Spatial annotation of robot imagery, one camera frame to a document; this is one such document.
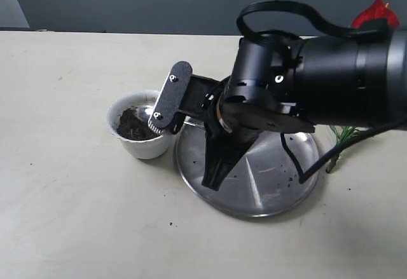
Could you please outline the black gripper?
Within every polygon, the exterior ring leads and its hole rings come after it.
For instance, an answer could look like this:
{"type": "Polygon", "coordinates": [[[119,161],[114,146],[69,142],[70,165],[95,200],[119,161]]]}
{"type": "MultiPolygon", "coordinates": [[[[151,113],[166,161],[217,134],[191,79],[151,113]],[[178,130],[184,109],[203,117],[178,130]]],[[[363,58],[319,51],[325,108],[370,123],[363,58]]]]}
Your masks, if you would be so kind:
{"type": "Polygon", "coordinates": [[[225,78],[205,94],[203,123],[205,168],[202,186],[218,191],[221,184],[263,131],[313,133],[295,103],[279,102],[268,83],[225,78]]]}

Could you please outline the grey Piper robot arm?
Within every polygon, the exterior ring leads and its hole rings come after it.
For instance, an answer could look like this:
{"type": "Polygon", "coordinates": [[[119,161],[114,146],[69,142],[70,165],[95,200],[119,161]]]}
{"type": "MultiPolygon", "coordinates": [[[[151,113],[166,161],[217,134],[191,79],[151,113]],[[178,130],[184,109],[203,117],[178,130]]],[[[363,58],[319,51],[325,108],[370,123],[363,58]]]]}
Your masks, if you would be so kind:
{"type": "Polygon", "coordinates": [[[322,36],[291,45],[294,65],[241,40],[232,74],[205,121],[202,185],[218,190],[261,132],[312,133],[316,125],[361,127],[360,142],[406,129],[406,31],[376,40],[322,36]]]}

